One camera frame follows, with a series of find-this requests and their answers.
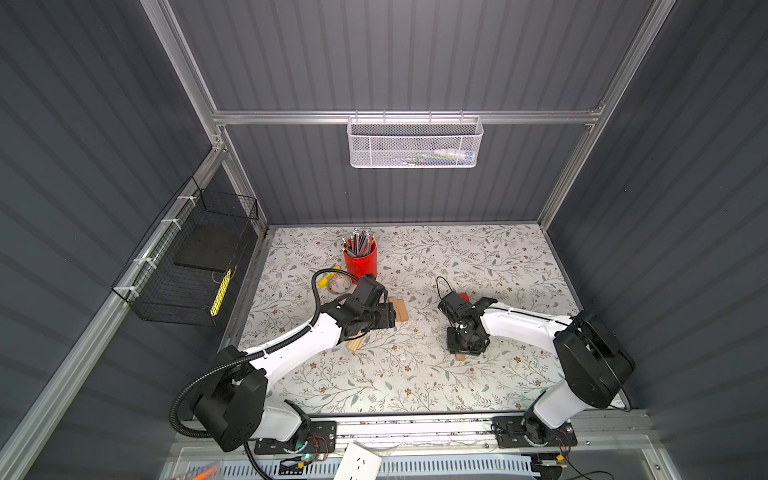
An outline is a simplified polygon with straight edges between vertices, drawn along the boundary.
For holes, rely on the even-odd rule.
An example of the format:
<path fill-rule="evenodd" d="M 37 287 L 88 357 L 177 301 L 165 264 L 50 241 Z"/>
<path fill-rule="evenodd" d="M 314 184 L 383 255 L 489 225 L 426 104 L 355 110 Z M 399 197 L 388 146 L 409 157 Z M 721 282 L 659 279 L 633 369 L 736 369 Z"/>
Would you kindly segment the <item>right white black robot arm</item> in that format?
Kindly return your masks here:
<path fill-rule="evenodd" d="M 617 337 L 585 310 L 574 316 L 540 314 L 489 297 L 472 303 L 455 291 L 440 298 L 438 309 L 449 322 L 452 354 L 479 356 L 495 337 L 539 348 L 559 361 L 563 378 L 537 397 L 515 430 L 535 447 L 559 439 L 582 411 L 609 408 L 636 369 Z"/>

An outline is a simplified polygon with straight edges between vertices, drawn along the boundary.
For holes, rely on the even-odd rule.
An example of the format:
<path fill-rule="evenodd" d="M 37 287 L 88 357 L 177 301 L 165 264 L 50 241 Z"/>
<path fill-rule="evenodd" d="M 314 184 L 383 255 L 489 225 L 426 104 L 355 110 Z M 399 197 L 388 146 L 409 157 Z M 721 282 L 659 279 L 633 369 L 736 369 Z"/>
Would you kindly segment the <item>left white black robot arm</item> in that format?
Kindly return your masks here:
<path fill-rule="evenodd" d="M 210 370 L 188 389 L 192 414 L 203 427 L 200 434 L 221 450 L 233 451 L 251 439 L 303 450 L 311 419 L 295 402 L 275 400 L 275 385 L 341 343 L 395 326 L 396 310 L 387 289 L 370 274 L 358 278 L 352 292 L 325 304 L 316 287 L 312 295 L 315 310 L 308 321 L 258 347 L 221 350 Z"/>

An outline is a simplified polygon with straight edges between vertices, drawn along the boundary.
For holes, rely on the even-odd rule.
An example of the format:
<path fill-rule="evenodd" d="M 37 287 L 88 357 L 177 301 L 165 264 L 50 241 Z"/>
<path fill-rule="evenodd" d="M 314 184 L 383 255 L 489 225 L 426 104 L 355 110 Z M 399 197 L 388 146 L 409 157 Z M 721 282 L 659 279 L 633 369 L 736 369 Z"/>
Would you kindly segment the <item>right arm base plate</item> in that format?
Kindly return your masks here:
<path fill-rule="evenodd" d="M 495 416 L 491 420 L 490 429 L 500 448 L 570 448 L 578 444 L 573 426 L 569 422 L 555 429 L 546 426 L 534 416 Z"/>

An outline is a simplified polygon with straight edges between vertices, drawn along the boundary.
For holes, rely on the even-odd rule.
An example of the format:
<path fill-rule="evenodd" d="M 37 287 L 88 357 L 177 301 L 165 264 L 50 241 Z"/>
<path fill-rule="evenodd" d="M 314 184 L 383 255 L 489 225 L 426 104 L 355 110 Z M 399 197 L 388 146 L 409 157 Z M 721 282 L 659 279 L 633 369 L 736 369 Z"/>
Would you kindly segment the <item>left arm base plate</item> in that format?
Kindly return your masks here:
<path fill-rule="evenodd" d="M 330 420 L 311 420 L 302 425 L 287 441 L 256 438 L 256 455 L 310 455 L 333 453 L 336 449 L 338 423 Z"/>

